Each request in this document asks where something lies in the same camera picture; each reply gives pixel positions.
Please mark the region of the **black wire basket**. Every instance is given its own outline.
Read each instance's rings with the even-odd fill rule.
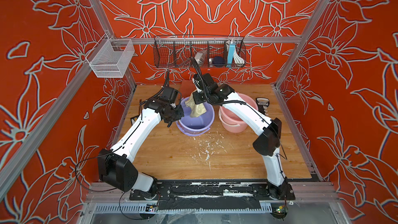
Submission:
[[[153,48],[156,67],[192,67],[191,57],[198,52],[205,53],[201,67],[243,67],[246,64],[244,37],[210,35],[165,35],[155,36]],[[228,61],[229,42],[234,41],[236,54],[243,60]]]

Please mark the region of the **bucket handle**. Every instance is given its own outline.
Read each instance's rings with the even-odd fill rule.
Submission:
[[[181,125],[178,124],[178,121],[176,121],[176,125],[177,125],[177,127],[179,127],[178,129],[179,129],[182,133],[186,134],[186,132],[184,131],[184,128],[180,127]]]
[[[177,127],[180,127],[179,130],[180,130],[182,133],[184,133],[185,135],[188,135],[188,136],[191,136],[191,135],[192,135],[192,134],[190,134],[190,133],[186,133],[185,130],[184,130],[184,128],[182,128],[182,126],[178,123],[178,121],[176,121],[176,125],[177,125]],[[207,128],[205,131],[199,133],[199,135],[202,135],[203,133],[207,132],[208,130],[210,130],[210,127]]]
[[[225,121],[222,120],[221,117],[221,110],[218,110],[218,117],[220,118],[221,122],[229,127],[240,127],[240,124],[227,124]]]

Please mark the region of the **pink bucket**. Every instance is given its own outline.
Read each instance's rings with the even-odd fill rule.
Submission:
[[[249,96],[238,93],[238,95],[246,101],[249,105],[251,105],[254,109],[258,110],[258,106],[256,102],[250,98]],[[243,132],[248,126],[246,122],[244,122],[241,118],[239,118],[236,114],[226,109],[225,107],[220,107],[218,111],[218,117],[221,120],[222,126],[228,131],[232,133]]]

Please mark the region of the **black mounting plate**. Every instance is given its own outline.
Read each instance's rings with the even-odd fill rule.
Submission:
[[[170,192],[171,192],[171,184],[167,183],[161,183],[158,184],[158,192],[160,195],[160,201],[168,201],[170,200]],[[158,195],[156,194],[153,199],[146,199],[146,194],[145,192],[142,192],[141,190],[132,190],[130,193],[130,200],[131,201],[157,201],[159,199]]]
[[[269,191],[267,188],[266,183],[253,183],[251,185],[253,189],[253,196],[256,200],[270,200]],[[290,184],[287,185],[287,192],[286,192],[286,200],[293,201],[296,200],[296,196],[293,192],[292,186]]]

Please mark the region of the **wooden board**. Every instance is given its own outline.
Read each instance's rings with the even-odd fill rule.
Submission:
[[[281,142],[288,160],[282,159],[283,171],[288,178],[310,178],[310,173],[291,134],[276,97],[268,84],[233,85],[236,92],[253,99],[269,98],[268,114],[282,121]],[[127,113],[121,135],[131,127],[130,118],[138,114],[138,102],[159,91],[160,86],[139,85]],[[252,143],[257,135],[250,127],[233,134],[222,127],[218,118],[218,106],[214,106],[216,117],[209,132],[198,137],[184,135],[172,124],[167,128],[163,121],[149,134],[134,160],[139,172],[158,179],[260,179],[266,178],[264,162]]]

